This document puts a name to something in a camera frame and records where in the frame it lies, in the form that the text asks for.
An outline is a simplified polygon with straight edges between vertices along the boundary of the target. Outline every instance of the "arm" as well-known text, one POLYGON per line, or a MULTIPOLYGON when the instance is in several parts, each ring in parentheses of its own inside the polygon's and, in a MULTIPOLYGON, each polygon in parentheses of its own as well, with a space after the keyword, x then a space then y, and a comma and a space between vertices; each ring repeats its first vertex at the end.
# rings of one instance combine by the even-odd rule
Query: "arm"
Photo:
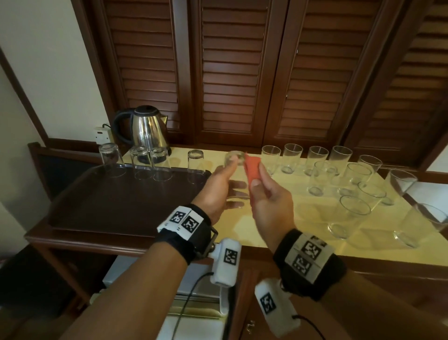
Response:
MULTIPOLYGON (((255 179, 250 186, 254 218, 275 253, 283 237, 296 228, 293 200, 262 164, 259 170, 261 181, 255 179)), ((448 327, 350 270, 320 302, 354 339, 448 339, 448 327)))
MULTIPOLYGON (((215 224, 224 209, 240 202, 226 202, 242 183, 229 181, 237 162, 218 167, 193 200, 215 224)), ((170 244, 159 242, 124 272, 61 337, 71 339, 155 339, 162 327, 187 262, 170 244)))

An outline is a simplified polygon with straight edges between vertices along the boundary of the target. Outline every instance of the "black kettle handle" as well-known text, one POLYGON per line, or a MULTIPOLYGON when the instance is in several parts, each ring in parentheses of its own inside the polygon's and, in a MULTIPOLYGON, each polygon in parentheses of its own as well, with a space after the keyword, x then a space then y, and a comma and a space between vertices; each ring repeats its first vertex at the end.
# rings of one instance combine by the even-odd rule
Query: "black kettle handle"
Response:
POLYGON ((123 119, 126 118, 131 118, 132 113, 134 112, 134 109, 125 109, 125 110, 120 110, 116 113, 116 116, 113 120, 112 123, 112 131, 113 133, 122 141, 125 142, 127 144, 132 145, 133 142, 130 139, 127 139, 126 137, 124 137, 121 133, 120 133, 120 122, 123 119))

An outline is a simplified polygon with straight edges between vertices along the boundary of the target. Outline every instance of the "person's right hand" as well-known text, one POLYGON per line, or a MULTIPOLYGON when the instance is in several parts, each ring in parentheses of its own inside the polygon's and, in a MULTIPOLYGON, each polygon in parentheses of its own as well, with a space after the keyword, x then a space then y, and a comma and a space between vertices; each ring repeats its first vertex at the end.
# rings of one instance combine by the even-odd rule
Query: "person's right hand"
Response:
POLYGON ((260 162, 261 181, 250 184, 252 212, 258 232, 274 253, 284 236, 294 229, 294 203, 291 193, 274 181, 260 162))

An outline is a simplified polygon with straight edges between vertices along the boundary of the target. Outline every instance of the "upside-down glass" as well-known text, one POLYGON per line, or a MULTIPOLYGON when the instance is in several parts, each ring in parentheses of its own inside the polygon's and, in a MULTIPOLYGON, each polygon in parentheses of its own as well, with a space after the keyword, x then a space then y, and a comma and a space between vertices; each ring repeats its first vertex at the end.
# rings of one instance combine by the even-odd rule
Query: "upside-down glass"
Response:
POLYGON ((369 215, 369 205, 359 197, 342 196, 328 224, 328 230, 334 237, 346 240, 369 215))
POLYGON ((386 197, 386 192, 370 182, 359 182, 356 196, 366 202, 370 210, 373 210, 386 197))
POLYGON ((204 152, 202 150, 188 151, 187 180, 192 184, 205 182, 204 152))
POLYGON ((292 174, 300 162, 302 152, 303 148, 300 145, 293 143, 285 144, 281 159, 281 172, 292 174))
POLYGON ((159 146, 152 149, 151 162, 154 167, 154 180, 165 182, 172 177, 172 169, 166 147, 159 146))
POLYGON ((229 188, 227 200, 243 202, 242 205, 244 205, 244 202, 249 199, 247 175, 246 170, 244 169, 246 164, 246 154, 242 151, 228 152, 224 157, 224 166, 232 161, 233 156, 238 158, 238 166, 233 175, 230 177, 229 185, 231 185, 232 188, 229 188))
POLYGON ((383 198, 381 204, 394 205, 417 180, 417 177, 407 171, 391 169, 384 180, 386 197, 383 198))
POLYGON ((339 180, 339 194, 342 196, 354 196, 356 194, 356 186, 358 185, 358 183, 367 182, 367 180, 370 178, 370 175, 372 175, 372 171, 370 171, 365 166, 357 163, 347 164, 344 176, 339 180))
POLYGON ((305 169, 303 172, 307 176, 311 176, 315 162, 324 161, 327 159, 328 150, 321 146, 312 146, 308 150, 308 156, 306 157, 305 169))
POLYGON ((272 176, 277 169, 280 153, 280 148, 273 145, 265 145, 261 148, 261 162, 270 176, 272 176))
POLYGON ((337 173, 336 176, 340 174, 344 174, 344 171, 347 167, 347 163, 349 162, 350 157, 352 156, 353 151, 345 146, 333 146, 332 152, 330 153, 330 157, 328 160, 333 166, 336 167, 337 173))
POLYGON ((448 216, 432 205, 417 203, 394 230, 394 237, 405 245, 417 248, 427 236, 441 232, 448 225, 448 216))
POLYGON ((133 146, 129 150, 132 171, 136 179, 150 179, 153 176, 149 151, 146 146, 133 146))
POLYGON ((102 144, 99 146, 99 153, 108 177, 120 177, 126 173, 125 163, 118 145, 115 143, 102 144))
POLYGON ((361 155, 358 158, 358 164, 361 164, 372 171, 372 174, 367 179, 369 180, 374 175, 374 173, 378 171, 381 165, 383 165, 383 162, 381 162, 378 158, 370 155, 361 155))
POLYGON ((325 187, 329 185, 331 179, 336 175, 336 172, 336 167, 330 162, 316 162, 310 176, 308 192, 313 196, 322 196, 325 187))

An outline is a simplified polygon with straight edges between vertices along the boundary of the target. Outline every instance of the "power outlet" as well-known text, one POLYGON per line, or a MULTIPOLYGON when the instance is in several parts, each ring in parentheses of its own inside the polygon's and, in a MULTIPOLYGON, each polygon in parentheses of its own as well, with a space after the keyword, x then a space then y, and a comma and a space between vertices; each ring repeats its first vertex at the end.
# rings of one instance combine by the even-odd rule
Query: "power outlet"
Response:
POLYGON ((95 132, 95 142, 98 145, 106 144, 106 143, 114 143, 112 131, 110 127, 100 127, 97 126, 94 129, 95 132))

